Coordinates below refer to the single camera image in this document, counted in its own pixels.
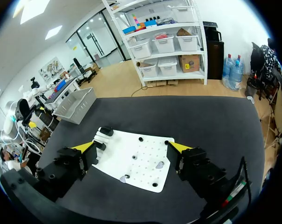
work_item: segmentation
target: red item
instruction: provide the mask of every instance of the red item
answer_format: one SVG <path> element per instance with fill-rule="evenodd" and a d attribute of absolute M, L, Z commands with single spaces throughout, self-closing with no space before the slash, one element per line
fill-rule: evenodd
<path fill-rule="evenodd" d="M 140 29 L 136 29 L 135 32 L 139 31 L 139 30 L 142 30 L 142 29 L 146 29 L 146 27 L 142 27 Z"/>
<path fill-rule="evenodd" d="M 167 34 L 161 34 L 161 35 L 156 36 L 155 40 L 164 39 L 164 38 L 167 38 L 167 37 L 168 37 Z"/>

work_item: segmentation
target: desk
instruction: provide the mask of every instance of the desk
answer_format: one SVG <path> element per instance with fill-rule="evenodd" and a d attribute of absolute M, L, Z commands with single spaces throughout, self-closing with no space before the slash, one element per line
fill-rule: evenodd
<path fill-rule="evenodd" d="M 57 102 L 62 96 L 69 90 L 69 88 L 74 85 L 77 90 L 80 90 L 76 83 L 76 78 L 69 80 L 58 92 L 55 92 L 51 99 L 48 99 L 44 104 L 50 104 L 53 108 L 57 107 Z"/>
<path fill-rule="evenodd" d="M 93 140 L 100 126 L 132 133 L 173 137 L 186 146 L 200 146 L 208 158 L 236 174 L 241 157 L 248 164 L 252 200 L 258 196 L 264 170 L 264 145 L 260 120 L 246 98 L 232 97 L 135 97 L 98 98 L 80 125 L 62 120 L 48 141 L 39 166 L 44 168 L 57 151 Z M 57 204 L 77 213 L 124 222 L 156 221 L 186 224 L 199 217 L 206 204 L 188 182 L 170 168 L 161 193 L 123 184 L 94 167 L 77 180 Z M 241 214 L 247 194 L 238 204 Z"/>

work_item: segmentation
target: cardboard box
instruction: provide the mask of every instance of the cardboard box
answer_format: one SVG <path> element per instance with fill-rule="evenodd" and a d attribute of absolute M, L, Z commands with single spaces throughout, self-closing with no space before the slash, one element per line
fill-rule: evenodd
<path fill-rule="evenodd" d="M 180 55 L 178 58 L 183 73 L 199 71 L 200 55 Z"/>
<path fill-rule="evenodd" d="M 168 85 L 178 85 L 178 79 L 168 80 Z"/>
<path fill-rule="evenodd" d="M 167 81 L 166 80 L 156 81 L 156 86 L 162 86 L 162 85 L 167 85 Z"/>
<path fill-rule="evenodd" d="M 146 82 L 146 86 L 147 86 L 147 87 L 155 87 L 155 86 L 156 86 L 156 81 L 149 81 L 149 82 Z"/>

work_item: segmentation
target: white plastic basket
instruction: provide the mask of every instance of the white plastic basket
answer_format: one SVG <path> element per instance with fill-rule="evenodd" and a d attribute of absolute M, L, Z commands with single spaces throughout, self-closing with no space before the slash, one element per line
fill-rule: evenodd
<path fill-rule="evenodd" d="M 156 47 L 158 48 L 159 53 L 168 53 L 174 52 L 174 35 L 169 35 L 167 38 L 159 39 L 159 40 L 152 40 Z"/>
<path fill-rule="evenodd" d="M 176 36 L 181 51 L 196 51 L 197 50 L 197 38 L 198 36 Z"/>
<path fill-rule="evenodd" d="M 133 43 L 129 48 L 131 49 L 136 59 L 151 56 L 151 48 L 149 46 L 150 39 L 144 39 Z"/>
<path fill-rule="evenodd" d="M 54 115 L 79 125 L 95 100 L 92 87 L 72 92 L 58 106 Z"/>
<path fill-rule="evenodd" d="M 194 22 L 193 6 L 170 7 L 174 12 L 177 22 Z"/>
<path fill-rule="evenodd" d="M 177 58 L 167 57 L 158 61 L 158 67 L 161 70 L 163 76 L 175 76 L 177 75 Z"/>
<path fill-rule="evenodd" d="M 153 64 L 152 66 L 140 68 L 140 70 L 142 71 L 142 73 L 144 75 L 144 78 L 158 76 L 158 66 L 157 66 L 158 62 L 157 62 L 157 60 L 155 60 L 155 61 L 144 61 L 144 62 Z"/>

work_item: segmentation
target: glass door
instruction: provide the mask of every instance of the glass door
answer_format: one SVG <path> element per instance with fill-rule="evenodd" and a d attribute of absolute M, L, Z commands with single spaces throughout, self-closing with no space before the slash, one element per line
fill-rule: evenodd
<path fill-rule="evenodd" d="M 100 68 L 124 61 L 101 13 L 92 17 L 77 32 Z"/>
<path fill-rule="evenodd" d="M 83 67 L 93 63 L 92 58 L 89 56 L 86 48 L 76 33 L 67 40 L 66 44 L 71 50 L 71 60 L 76 58 Z"/>
<path fill-rule="evenodd" d="M 125 46 L 125 44 L 124 44 L 124 42 L 123 42 L 123 40 L 122 40 L 122 38 L 121 38 L 121 36 L 118 32 L 118 29 L 115 26 L 115 23 L 114 23 L 112 17 L 110 16 L 109 12 L 107 11 L 107 9 L 103 10 L 103 15 L 105 16 L 106 21 L 108 22 L 113 34 L 115 35 L 115 38 L 118 41 L 118 43 L 121 47 L 121 50 L 124 53 L 126 60 L 129 60 L 131 58 L 131 56 L 128 53 L 127 48 L 126 48 L 126 46 Z M 126 17 L 125 17 L 125 15 L 124 15 L 124 13 L 117 13 L 116 20 L 117 20 L 118 24 L 120 25 L 121 29 L 126 29 L 130 26 Z"/>

